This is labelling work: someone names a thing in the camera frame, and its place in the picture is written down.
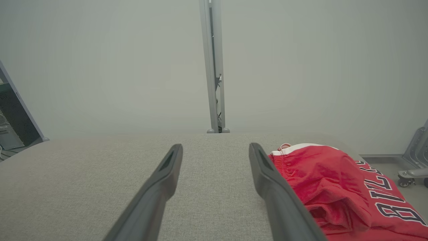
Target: gray fabric surface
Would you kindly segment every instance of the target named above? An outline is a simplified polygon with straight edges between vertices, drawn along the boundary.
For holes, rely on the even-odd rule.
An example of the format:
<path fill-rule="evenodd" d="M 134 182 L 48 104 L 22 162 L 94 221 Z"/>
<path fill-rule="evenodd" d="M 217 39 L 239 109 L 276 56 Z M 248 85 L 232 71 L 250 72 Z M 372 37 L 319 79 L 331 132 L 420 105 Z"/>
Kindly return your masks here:
<path fill-rule="evenodd" d="M 101 240 L 169 148 L 183 144 L 175 195 L 158 240 L 272 240 L 248 145 L 334 146 L 292 133 L 99 136 L 37 144 L 0 163 L 0 240 Z"/>

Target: white wall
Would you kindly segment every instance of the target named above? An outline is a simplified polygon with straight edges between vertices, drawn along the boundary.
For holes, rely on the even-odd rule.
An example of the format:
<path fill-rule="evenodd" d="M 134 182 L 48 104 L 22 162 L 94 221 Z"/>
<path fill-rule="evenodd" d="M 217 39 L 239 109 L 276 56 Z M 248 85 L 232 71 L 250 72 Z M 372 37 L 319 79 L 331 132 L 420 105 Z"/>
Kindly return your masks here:
<path fill-rule="evenodd" d="M 211 127 L 197 1 L 5 0 L 0 60 L 50 139 Z"/>
<path fill-rule="evenodd" d="M 428 118 L 427 13 L 425 0 L 222 1 L 227 127 L 404 153 Z"/>

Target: gray floor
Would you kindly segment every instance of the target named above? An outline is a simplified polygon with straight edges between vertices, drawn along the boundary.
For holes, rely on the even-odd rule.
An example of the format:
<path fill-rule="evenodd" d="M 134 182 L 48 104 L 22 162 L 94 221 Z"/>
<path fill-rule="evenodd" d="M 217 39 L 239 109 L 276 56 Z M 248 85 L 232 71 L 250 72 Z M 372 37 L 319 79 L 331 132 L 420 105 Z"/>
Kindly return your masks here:
<path fill-rule="evenodd" d="M 387 177 L 391 178 L 397 184 L 397 172 L 400 170 L 414 169 L 406 160 L 401 157 L 372 157 L 364 158 L 372 167 L 382 172 Z M 423 184 L 423 179 L 416 179 L 416 185 L 408 187 L 398 187 L 409 202 L 420 215 L 428 220 L 428 188 Z"/>

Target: red jersey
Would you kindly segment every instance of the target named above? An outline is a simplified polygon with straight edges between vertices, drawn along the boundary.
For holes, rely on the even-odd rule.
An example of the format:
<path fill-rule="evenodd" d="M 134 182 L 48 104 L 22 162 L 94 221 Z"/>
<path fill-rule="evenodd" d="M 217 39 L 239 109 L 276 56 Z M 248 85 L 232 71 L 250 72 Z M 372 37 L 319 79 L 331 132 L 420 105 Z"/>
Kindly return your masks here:
<path fill-rule="evenodd" d="M 343 151 L 298 144 L 269 156 L 330 241 L 428 240 L 428 225 L 397 186 Z"/>

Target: baseboard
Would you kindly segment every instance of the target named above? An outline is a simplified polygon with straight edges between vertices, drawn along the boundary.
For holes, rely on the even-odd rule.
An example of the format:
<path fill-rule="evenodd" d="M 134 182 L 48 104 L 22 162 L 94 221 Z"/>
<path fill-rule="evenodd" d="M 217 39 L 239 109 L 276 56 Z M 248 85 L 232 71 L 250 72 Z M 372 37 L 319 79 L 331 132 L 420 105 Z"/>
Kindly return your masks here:
<path fill-rule="evenodd" d="M 402 157 L 404 154 L 360 154 L 362 158 L 367 157 Z"/>

